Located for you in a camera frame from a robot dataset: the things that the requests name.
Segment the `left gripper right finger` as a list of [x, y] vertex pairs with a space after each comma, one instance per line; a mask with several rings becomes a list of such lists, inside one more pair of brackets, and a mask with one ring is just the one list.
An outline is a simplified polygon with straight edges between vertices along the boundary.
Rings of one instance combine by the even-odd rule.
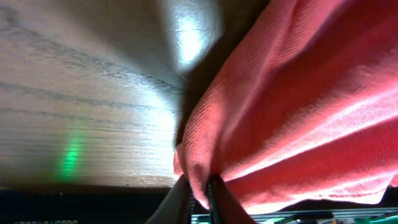
[[206, 185], [211, 224], [256, 224], [219, 175], [212, 175]]

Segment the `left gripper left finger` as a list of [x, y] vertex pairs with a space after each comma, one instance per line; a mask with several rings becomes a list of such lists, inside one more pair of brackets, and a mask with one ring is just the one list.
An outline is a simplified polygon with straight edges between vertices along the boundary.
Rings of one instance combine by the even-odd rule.
[[194, 203], [189, 181], [181, 175], [145, 224], [191, 224]]

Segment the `red printed t-shirt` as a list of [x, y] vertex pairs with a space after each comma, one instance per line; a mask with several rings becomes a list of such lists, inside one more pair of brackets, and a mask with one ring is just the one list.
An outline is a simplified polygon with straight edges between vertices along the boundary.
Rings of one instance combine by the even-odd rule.
[[397, 185], [397, 0], [274, 0], [225, 61], [174, 155], [196, 199], [218, 174], [250, 214], [375, 204]]

